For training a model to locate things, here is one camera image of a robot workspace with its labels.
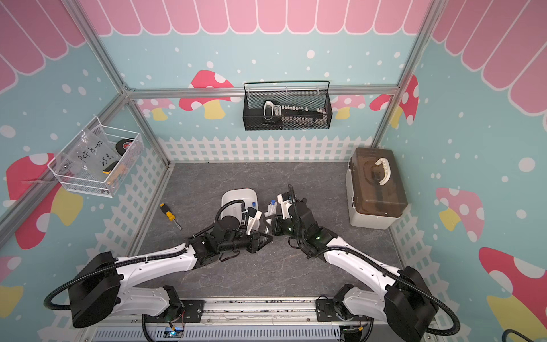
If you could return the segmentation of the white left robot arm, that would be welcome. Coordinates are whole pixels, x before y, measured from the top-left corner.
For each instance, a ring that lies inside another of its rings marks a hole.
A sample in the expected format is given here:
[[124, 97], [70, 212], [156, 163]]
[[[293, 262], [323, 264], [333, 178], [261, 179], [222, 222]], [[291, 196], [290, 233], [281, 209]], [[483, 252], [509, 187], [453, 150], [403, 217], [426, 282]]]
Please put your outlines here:
[[146, 255], [115, 258], [110, 252], [100, 253], [74, 279], [49, 293], [44, 307], [71, 312], [77, 329], [111, 316], [150, 316], [174, 322], [186, 312], [177, 290], [170, 285], [155, 289], [141, 285], [169, 274], [225, 262], [241, 251], [254, 254], [272, 242], [271, 235], [239, 224], [237, 218], [226, 216], [178, 246]]

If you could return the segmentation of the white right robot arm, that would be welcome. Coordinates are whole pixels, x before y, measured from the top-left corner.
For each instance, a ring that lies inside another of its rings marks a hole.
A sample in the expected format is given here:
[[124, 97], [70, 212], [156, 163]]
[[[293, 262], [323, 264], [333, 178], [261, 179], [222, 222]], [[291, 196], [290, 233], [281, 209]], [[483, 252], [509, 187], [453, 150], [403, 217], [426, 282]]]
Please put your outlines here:
[[352, 247], [320, 226], [304, 199], [283, 193], [276, 202], [281, 208], [272, 220], [276, 235], [288, 236], [307, 258], [337, 266], [368, 287], [363, 291], [347, 284], [333, 297], [341, 319], [366, 316], [384, 321], [403, 341], [421, 341], [427, 333], [454, 336], [460, 332], [456, 313], [432, 295], [416, 269], [386, 265]]

